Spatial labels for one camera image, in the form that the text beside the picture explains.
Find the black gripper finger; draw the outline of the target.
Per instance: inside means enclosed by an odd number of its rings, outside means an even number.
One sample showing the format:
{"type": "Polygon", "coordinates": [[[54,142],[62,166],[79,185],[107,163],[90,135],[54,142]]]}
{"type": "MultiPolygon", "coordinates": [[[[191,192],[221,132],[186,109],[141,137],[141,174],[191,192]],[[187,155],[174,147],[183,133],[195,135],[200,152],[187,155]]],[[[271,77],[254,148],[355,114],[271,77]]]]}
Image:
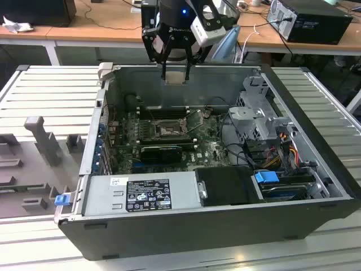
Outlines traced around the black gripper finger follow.
{"type": "Polygon", "coordinates": [[[194,57],[193,57],[191,45],[187,41],[184,41],[183,43],[184,43],[184,49],[186,52],[186,60],[187,60],[185,80],[188,81],[189,77],[190,77],[190,69],[194,63],[194,57]]]}
{"type": "Polygon", "coordinates": [[[163,48],[163,53],[162,53],[162,75],[161,75],[161,78],[163,80],[165,80],[165,77],[166,77],[166,62],[167,62],[167,59],[171,53],[171,50],[173,48],[173,36],[170,35],[168,40],[167,40],[167,43],[164,44],[164,48],[163,48]]]}

